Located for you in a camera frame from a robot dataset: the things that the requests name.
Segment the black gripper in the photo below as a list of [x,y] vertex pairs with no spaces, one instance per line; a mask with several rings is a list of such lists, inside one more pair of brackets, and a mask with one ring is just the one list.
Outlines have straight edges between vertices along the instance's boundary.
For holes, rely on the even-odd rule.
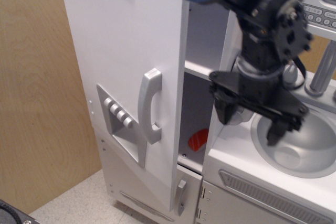
[[238,72],[214,71],[209,75],[219,121],[229,125],[238,106],[271,120],[267,145],[276,146],[286,132],[300,130],[309,109],[280,83],[280,77],[257,79]]

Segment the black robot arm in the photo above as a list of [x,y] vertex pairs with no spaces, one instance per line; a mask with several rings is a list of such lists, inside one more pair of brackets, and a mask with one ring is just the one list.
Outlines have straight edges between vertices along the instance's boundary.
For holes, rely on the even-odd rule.
[[237,72],[214,71],[210,91],[222,124],[242,107],[271,120],[267,144],[275,146],[286,132],[299,130],[308,108],[292,95],[283,72],[293,62],[302,75],[299,55],[310,49],[303,0],[187,0],[217,3],[236,14],[243,33]]

